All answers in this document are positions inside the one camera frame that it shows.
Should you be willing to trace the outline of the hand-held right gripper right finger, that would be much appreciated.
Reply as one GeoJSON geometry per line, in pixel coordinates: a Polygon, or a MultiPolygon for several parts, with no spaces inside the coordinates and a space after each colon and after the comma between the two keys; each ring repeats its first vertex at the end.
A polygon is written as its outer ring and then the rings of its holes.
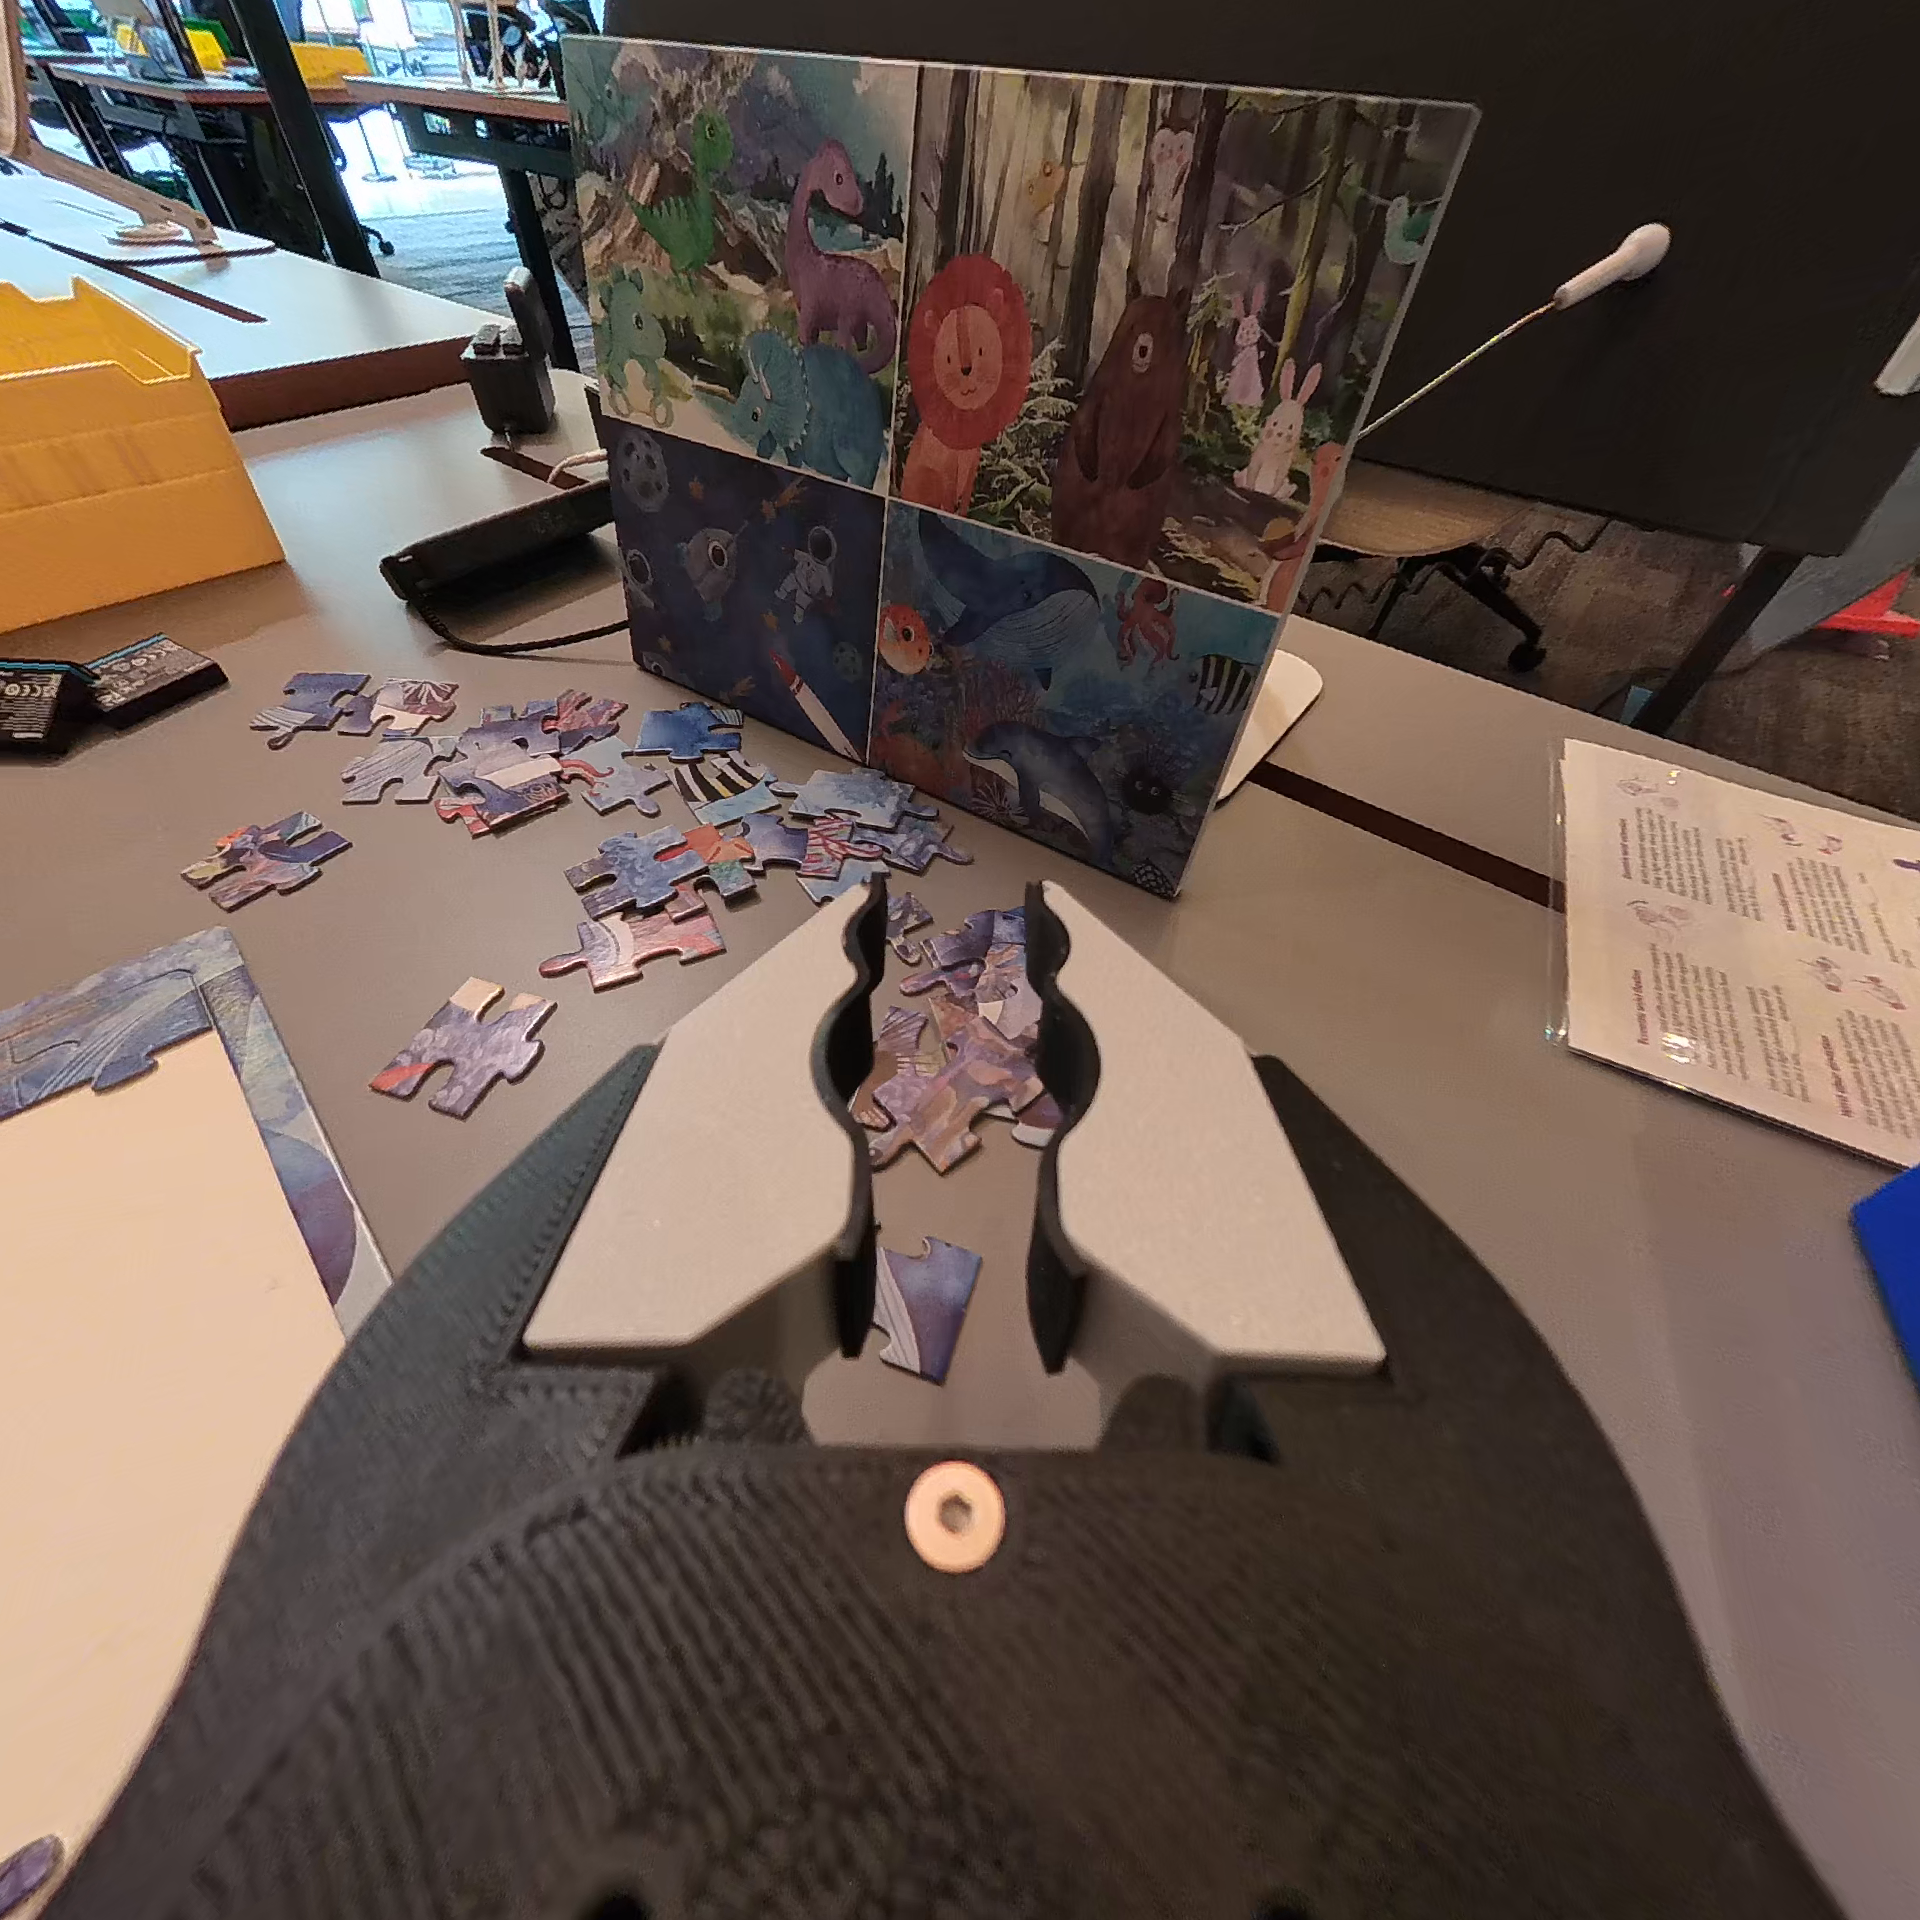
{"type": "Polygon", "coordinates": [[[1238,1033],[1056,881],[1023,892],[1039,1153],[1023,1448],[1124,1436],[1138,1388],[1216,1452],[1276,1452],[1271,1384],[1373,1381],[1384,1344],[1238,1033]]]}

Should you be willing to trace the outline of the yellow plastic bin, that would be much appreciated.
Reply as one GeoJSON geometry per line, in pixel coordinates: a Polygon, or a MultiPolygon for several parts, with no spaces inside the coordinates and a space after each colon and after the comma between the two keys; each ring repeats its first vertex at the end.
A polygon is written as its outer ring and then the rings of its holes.
{"type": "Polygon", "coordinates": [[[196,350],[1,289],[1,633],[282,560],[196,350]]]}

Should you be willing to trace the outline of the pile of puzzle pieces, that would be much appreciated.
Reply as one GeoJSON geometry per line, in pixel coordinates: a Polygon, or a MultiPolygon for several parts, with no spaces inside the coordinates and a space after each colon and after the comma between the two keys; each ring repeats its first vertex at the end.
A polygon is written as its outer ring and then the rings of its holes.
{"type": "Polygon", "coordinates": [[[722,916],[786,874],[817,907],[885,890],[881,945],[901,1001],[881,1012],[873,1067],[853,1094],[879,1168],[914,1149],[949,1171],[977,1148],[983,1120],[1046,1145],[1063,1109],[1037,1070],[1039,997],[1016,906],[937,931],[914,884],[966,867],[942,811],[885,776],[820,771],[794,784],[745,760],[741,712],[706,702],[641,712],[569,688],[486,704],[460,724],[460,688],[439,680],[301,672],[249,729],[279,753],[301,736],[358,739],[338,802],[433,809],[472,840],[554,818],[569,802],[613,824],[562,874],[578,912],[546,978],[591,992],[639,982],[661,964],[701,963],[728,940],[722,916]]]}

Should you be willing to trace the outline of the white flat base plate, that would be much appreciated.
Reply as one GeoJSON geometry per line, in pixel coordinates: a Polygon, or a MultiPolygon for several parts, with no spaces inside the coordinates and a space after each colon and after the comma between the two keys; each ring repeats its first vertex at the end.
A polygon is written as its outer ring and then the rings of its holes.
{"type": "Polygon", "coordinates": [[[1261,682],[1250,712],[1238,729],[1233,753],[1213,794],[1213,806],[1222,806],[1253,771],[1279,746],[1301,718],[1322,693],[1320,672],[1305,658],[1284,650],[1273,651],[1263,666],[1261,682]]]}

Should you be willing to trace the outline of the illustrated animal puzzle box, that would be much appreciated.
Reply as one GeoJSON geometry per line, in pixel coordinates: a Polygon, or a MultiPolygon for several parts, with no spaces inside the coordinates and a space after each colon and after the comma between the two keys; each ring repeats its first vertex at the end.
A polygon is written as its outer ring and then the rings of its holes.
{"type": "Polygon", "coordinates": [[[1176,897],[1480,110],[617,36],[565,92],[638,666],[1176,897]]]}

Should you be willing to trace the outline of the blue striped jigsaw piece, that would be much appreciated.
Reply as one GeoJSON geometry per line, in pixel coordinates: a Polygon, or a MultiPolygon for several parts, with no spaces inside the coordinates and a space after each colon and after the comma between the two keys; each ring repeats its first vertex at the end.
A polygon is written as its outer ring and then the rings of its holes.
{"type": "Polygon", "coordinates": [[[877,1248],[871,1323],[881,1336],[879,1360],[943,1386],[980,1266],[980,1254],[937,1236],[916,1254],[877,1248]]]}

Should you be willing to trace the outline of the instruction sheet in plastic sleeve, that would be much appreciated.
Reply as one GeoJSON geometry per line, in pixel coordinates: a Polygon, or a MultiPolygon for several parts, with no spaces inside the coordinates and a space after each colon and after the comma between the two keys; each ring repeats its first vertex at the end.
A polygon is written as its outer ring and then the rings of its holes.
{"type": "Polygon", "coordinates": [[[1918,1162],[1918,829],[1567,740],[1574,1054],[1918,1162]]]}

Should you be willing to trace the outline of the thin rod with white tip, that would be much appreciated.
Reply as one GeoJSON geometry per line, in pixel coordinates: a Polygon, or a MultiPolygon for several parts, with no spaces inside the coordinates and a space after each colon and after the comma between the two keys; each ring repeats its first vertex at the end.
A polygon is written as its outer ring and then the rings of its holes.
{"type": "Polygon", "coordinates": [[[1671,229],[1665,224],[1641,224],[1632,229],[1607,256],[1592,261],[1589,268],[1580,269],[1577,274],[1560,282],[1546,301],[1529,308],[1527,313],[1518,315],[1509,324],[1504,324],[1497,333],[1488,340],[1478,344],[1470,353],[1463,353],[1450,366],[1436,373],[1426,379],[1418,388],[1408,393],[1404,401],[1393,403],[1377,416],[1372,416],[1366,425],[1356,429],[1353,441],[1359,444],[1373,436],[1380,428],[1400,419],[1408,409],[1418,405],[1422,401],[1437,393],[1445,384],[1454,377],[1473,368],[1480,358],[1485,358],[1497,348],[1506,345],[1509,340],[1518,339],[1524,330],[1554,317],[1558,313],[1567,313],[1569,308],[1590,301],[1615,285],[1641,282],[1642,276],[1652,274],[1665,259],[1671,250],[1671,229]]]}

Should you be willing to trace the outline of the blue storage bin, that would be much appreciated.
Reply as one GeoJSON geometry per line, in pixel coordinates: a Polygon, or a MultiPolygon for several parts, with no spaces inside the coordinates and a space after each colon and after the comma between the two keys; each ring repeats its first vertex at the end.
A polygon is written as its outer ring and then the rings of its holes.
{"type": "Polygon", "coordinates": [[[1877,1288],[1887,1333],[1918,1386],[1918,1187],[1910,1166],[1852,1208],[1852,1225],[1877,1288]]]}

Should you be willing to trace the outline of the wooden frame stand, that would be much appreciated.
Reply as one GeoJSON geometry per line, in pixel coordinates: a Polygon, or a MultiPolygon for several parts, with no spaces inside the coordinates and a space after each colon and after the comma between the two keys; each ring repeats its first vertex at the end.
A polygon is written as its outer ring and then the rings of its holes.
{"type": "Polygon", "coordinates": [[[181,265],[271,253],[114,172],[54,150],[5,157],[1,227],[101,265],[181,265]]]}

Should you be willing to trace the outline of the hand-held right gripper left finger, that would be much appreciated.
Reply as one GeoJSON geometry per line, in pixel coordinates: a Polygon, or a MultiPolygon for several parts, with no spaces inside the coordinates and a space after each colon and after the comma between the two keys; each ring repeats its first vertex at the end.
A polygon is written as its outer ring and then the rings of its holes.
{"type": "Polygon", "coordinates": [[[874,1209],[849,1100],[887,900],[885,881],[840,893],[669,1028],[526,1323],[529,1360],[653,1364],[703,1397],[862,1356],[874,1209]]]}

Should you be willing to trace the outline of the black battery charger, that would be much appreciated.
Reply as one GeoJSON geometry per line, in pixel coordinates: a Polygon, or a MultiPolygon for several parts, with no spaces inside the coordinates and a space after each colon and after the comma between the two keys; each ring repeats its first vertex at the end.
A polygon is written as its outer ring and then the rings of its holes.
{"type": "Polygon", "coordinates": [[[506,321],[486,321],[470,337],[462,366],[486,429],[498,438],[541,436],[557,419],[551,379],[552,331],[533,269],[503,283],[506,321]]]}

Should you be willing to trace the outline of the beige office chair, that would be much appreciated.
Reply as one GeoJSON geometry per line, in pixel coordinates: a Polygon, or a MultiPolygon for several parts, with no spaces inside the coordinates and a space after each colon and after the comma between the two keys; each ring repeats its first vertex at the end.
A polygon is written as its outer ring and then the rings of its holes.
{"type": "Polygon", "coordinates": [[[1368,601],[1373,612],[1362,629],[1366,640],[1380,640],[1399,601],[1414,595],[1429,579],[1450,584],[1513,629],[1518,643],[1506,657],[1506,669],[1529,674],[1544,664],[1544,633],[1509,590],[1510,577],[1524,563],[1492,539],[1497,526],[1498,516],[1488,520],[1485,509],[1380,506],[1377,501],[1353,507],[1343,499],[1333,515],[1333,539],[1322,539],[1311,552],[1311,563],[1351,566],[1377,560],[1389,564],[1368,601]]]}

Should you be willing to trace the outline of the black flat device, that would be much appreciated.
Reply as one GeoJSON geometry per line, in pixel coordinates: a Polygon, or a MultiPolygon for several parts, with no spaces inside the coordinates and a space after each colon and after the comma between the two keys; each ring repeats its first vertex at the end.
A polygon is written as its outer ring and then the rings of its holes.
{"type": "Polygon", "coordinates": [[[423,534],[381,557],[386,588],[409,606],[455,593],[509,586],[552,556],[569,556],[613,521],[606,477],[423,534]]]}

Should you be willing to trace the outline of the cream puzzle frame tray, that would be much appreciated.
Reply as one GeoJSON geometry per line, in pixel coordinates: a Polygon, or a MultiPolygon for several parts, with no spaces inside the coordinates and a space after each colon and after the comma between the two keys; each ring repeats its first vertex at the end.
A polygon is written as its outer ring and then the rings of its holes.
{"type": "Polygon", "coordinates": [[[228,931],[5,1010],[1,1116],[5,1915],[37,1915],[390,1272],[228,931]]]}

